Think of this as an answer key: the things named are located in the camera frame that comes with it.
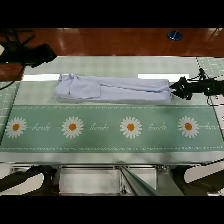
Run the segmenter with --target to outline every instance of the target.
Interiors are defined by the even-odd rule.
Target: white daisy
[[[182,117],[178,122],[178,130],[182,132],[185,137],[194,138],[199,133],[197,121],[194,118]]]
[[[66,138],[75,138],[82,134],[83,126],[83,121],[78,117],[69,117],[65,122],[63,122],[63,135],[66,135]]]
[[[123,135],[125,135],[126,138],[135,138],[141,134],[142,130],[140,121],[134,117],[126,117],[123,119],[120,127],[120,131],[123,131]]]
[[[8,138],[17,138],[18,136],[23,134],[23,131],[25,131],[26,128],[26,120],[23,118],[15,117],[8,122],[5,131]]]

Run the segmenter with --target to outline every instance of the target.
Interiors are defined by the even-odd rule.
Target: yellow flower center
[[[128,124],[128,130],[133,131],[135,129],[134,124]]]
[[[185,128],[186,128],[188,131],[190,131],[190,130],[192,129],[192,124],[190,124],[190,123],[186,123],[186,124],[185,124]]]
[[[70,125],[69,125],[69,129],[70,129],[71,131],[74,131],[74,130],[76,129],[76,124],[70,124]]]
[[[14,124],[13,126],[12,126],[12,130],[13,131],[17,131],[18,129],[19,129],[19,124]]]

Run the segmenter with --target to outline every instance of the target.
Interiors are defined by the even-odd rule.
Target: folded shirt
[[[55,96],[87,101],[147,101],[167,104],[171,100],[166,79],[114,78],[60,75]]]

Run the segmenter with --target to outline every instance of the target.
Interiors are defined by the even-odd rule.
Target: lavender fabric
[[[168,104],[171,100],[166,79],[114,78],[60,75],[55,96],[87,101],[146,101]]]

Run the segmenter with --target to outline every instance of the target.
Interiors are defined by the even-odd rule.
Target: folded cloth
[[[88,101],[135,101],[167,104],[171,100],[166,79],[114,78],[60,75],[57,98]]]

